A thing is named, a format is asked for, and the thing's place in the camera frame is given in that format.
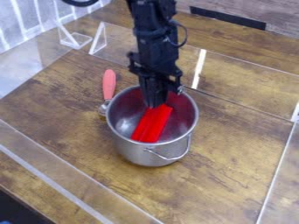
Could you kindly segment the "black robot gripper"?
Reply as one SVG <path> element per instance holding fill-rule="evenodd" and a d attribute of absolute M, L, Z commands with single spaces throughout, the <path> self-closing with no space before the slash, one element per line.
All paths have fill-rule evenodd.
<path fill-rule="evenodd" d="M 136 38 L 137 52 L 129 52 L 129 71 L 136 74 L 144 96 L 145 105 L 149 108 L 160 106 L 172 83 L 180 84 L 183 71 L 176 66 L 179 48 L 183 46 L 178 39 L 178 27 L 174 20 L 176 14 L 175 0 L 125 0 L 133 19 L 133 34 Z M 155 99 L 155 77 L 159 79 Z"/>

